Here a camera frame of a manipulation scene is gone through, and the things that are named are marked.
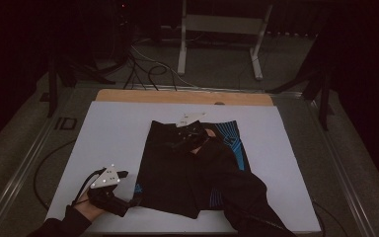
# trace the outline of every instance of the sleeve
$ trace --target sleeve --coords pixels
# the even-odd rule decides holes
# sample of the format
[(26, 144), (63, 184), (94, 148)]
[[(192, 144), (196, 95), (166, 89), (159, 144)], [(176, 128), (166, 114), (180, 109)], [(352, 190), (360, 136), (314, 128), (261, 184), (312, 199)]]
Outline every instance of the sleeve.
[(295, 236), (268, 205), (264, 182), (239, 170), (228, 146), (209, 139), (194, 163), (201, 177), (223, 195), (224, 214), (239, 236)]
[(28, 237), (76, 237), (91, 226), (92, 222), (70, 205), (66, 206), (63, 220), (47, 219), (44, 224)]

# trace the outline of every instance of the hand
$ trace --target hand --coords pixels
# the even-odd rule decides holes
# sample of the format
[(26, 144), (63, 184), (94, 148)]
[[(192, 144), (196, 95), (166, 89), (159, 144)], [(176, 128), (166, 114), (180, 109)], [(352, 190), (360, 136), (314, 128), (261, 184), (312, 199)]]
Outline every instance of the hand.
[[(210, 136), (210, 137), (216, 137), (214, 131), (212, 131), (211, 129), (206, 129), (205, 131), (207, 132), (208, 136)], [(202, 145), (199, 146), (199, 147), (197, 147), (197, 148), (195, 148), (194, 150), (192, 150), (191, 153), (194, 154), (194, 155), (196, 155), (196, 153), (199, 151), (199, 149), (201, 149), (201, 147), (202, 147)]]
[(79, 197), (77, 204), (73, 206), (81, 214), (83, 214), (91, 222), (98, 218), (98, 216), (105, 213), (104, 210), (97, 208), (89, 202), (88, 189)]

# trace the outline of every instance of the white paper sheet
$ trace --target white paper sheet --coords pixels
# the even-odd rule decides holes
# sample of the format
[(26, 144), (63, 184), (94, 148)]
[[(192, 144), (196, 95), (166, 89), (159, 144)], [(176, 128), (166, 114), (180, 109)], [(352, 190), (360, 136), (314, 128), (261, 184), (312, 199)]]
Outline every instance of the white paper sheet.
[[(303, 178), (277, 107), (93, 102), (55, 193), (47, 218), (63, 218), (85, 179), (115, 164), (128, 171), (114, 193), (130, 199), (152, 120), (175, 123), (185, 113), (206, 115), (201, 122), (235, 120), (254, 174), (268, 187), (269, 205), (294, 232), (320, 231)], [(124, 218), (105, 214), (89, 228), (98, 233), (234, 232), (221, 211), (198, 219), (136, 207)]]

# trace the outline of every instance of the gray floor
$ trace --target gray floor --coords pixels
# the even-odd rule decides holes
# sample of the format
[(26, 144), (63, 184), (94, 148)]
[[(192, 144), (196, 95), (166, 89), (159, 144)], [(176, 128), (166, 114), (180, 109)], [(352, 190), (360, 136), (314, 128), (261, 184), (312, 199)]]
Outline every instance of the gray floor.
[[(312, 43), (309, 39), (266, 37), (260, 52), (264, 72), (261, 82), (254, 79), (245, 43), (208, 48), (191, 45), (186, 75), (181, 79), (174, 75), (174, 78), (180, 90), (193, 88), (191, 84), (197, 86), (196, 90), (219, 88), (261, 92), (293, 79)], [(176, 70), (179, 52), (177, 40), (165, 40), (160, 45), (145, 40), (135, 48), (144, 56), (166, 63)], [(136, 57), (143, 57), (134, 50), (132, 52)], [(158, 65), (154, 62), (139, 63), (146, 69)], [(107, 77), (117, 82), (113, 87), (122, 88), (129, 72), (130, 68), (124, 66)], [(147, 73), (139, 70), (138, 75), (147, 89), (153, 89), (153, 86), (148, 85)], [(162, 89), (173, 89), (169, 72), (154, 75), (153, 80)], [(137, 78), (134, 83), (134, 88), (144, 89)], [(56, 119), (47, 119), (47, 104), (38, 101), (41, 93), (46, 91), (46, 86), (44, 76), (38, 82), (37, 92), (0, 133), (0, 197), (5, 195), (14, 198), (7, 202), (0, 200), (0, 236), (25, 236), (43, 222), (46, 211), (33, 192), (33, 176), (38, 161), (53, 149), (77, 137), (90, 103), (99, 89), (106, 87), (82, 80), (75, 89), (60, 90), (60, 110), (55, 118), (75, 118), (78, 124), (73, 130), (55, 130)], [(365, 147), (335, 92), (332, 92), (330, 100), (330, 130), (324, 132), (316, 125), (313, 104), (305, 102), (295, 93), (302, 88), (304, 84), (290, 89), (291, 93), (272, 99), (283, 118), (311, 199), (336, 218), (315, 205), (326, 226), (326, 236), (345, 236), (340, 225), (348, 236), (379, 236), (379, 174)], [(44, 126), (50, 127), (50, 130), (41, 137)], [(41, 148), (31, 149), (37, 148), (39, 143), (42, 144)], [(38, 192), (48, 203), (51, 202), (72, 147), (62, 148), (49, 157), (39, 172)], [(25, 157), (35, 162), (22, 180), (24, 184), (14, 187), (11, 178)], [(323, 233), (300, 236), (323, 236)]]

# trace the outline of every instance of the dark background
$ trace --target dark background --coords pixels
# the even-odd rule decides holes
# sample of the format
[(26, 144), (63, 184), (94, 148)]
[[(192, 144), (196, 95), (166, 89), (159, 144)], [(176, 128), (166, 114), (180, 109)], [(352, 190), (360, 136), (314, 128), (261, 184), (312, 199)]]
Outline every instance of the dark background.
[[(230, 1), (218, 2), (189, 1), (189, 10), (205, 13), (215, 4), (216, 13), (223, 15), (257, 14), (228, 7)], [(86, 3), (0, 0), (0, 130), (35, 91), (36, 81), (47, 71), (51, 45), (81, 63), (92, 63), (92, 48), (95, 50), (98, 41), (104, 39), (86, 37), (86, 21), (80, 17)], [(256, 4), (238, 3), (240, 9), (247, 9), (244, 4)], [(180, 23), (180, 1), (139, 0), (131, 5), (130, 20), (153, 40), (162, 37), (160, 25), (175, 27)], [(97, 17), (103, 23), (101, 16), (104, 14)], [(333, 59), (332, 88), (339, 92), (379, 170), (379, 1), (277, 1), (268, 30), (273, 35), (283, 32), (309, 38), (321, 33), (305, 65), (315, 67)], [(52, 43), (50, 36), (57, 43)]]

